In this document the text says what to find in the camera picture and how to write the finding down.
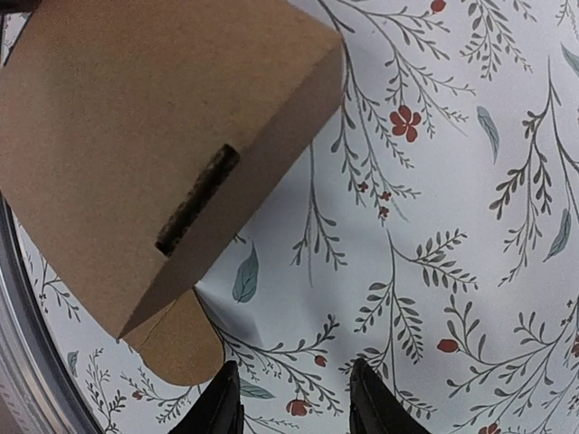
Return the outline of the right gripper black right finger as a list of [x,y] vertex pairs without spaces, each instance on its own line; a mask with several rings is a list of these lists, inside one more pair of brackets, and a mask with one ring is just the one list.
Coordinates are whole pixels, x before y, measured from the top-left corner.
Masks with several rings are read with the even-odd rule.
[[350,432],[429,434],[362,358],[354,361],[350,373]]

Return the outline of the brown cardboard box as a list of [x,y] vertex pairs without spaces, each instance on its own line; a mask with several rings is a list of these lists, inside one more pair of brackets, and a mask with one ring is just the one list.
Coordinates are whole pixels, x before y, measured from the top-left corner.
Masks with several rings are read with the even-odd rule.
[[4,1],[1,191],[158,377],[224,352],[194,285],[339,106],[339,33],[286,1]]

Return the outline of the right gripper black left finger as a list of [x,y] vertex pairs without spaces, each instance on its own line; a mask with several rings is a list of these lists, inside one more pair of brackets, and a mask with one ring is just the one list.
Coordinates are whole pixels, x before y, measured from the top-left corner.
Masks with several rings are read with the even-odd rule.
[[244,407],[235,361],[226,362],[170,434],[242,434]]

